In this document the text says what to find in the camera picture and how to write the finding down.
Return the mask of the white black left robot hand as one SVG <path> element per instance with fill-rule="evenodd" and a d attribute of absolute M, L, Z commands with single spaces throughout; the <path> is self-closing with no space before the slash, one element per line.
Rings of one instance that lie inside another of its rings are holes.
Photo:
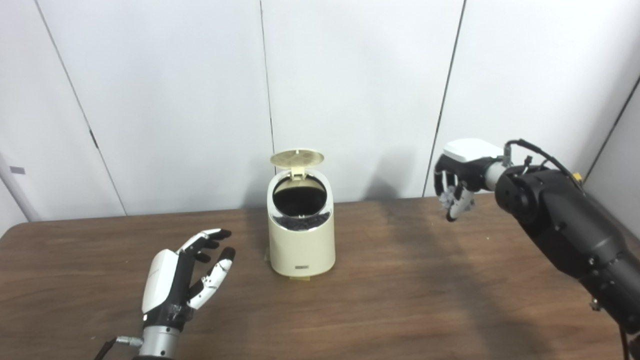
<path fill-rule="evenodd" d="M 208 264 L 206 249 L 217 249 L 233 233 L 211 228 L 192 235 L 179 249 L 163 249 L 153 258 L 142 295 L 142 327 L 164 327 L 183 332 L 185 325 L 218 291 L 229 273 L 236 251 L 222 249 L 215 264 L 192 282 L 197 262 Z"/>

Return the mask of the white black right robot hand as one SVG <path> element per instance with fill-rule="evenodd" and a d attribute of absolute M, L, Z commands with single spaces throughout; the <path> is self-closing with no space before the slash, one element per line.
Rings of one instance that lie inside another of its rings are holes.
<path fill-rule="evenodd" d="M 505 172 L 502 148 L 477 138 L 448 142 L 433 169 L 436 196 L 454 223 L 474 206 L 478 192 L 493 192 Z"/>

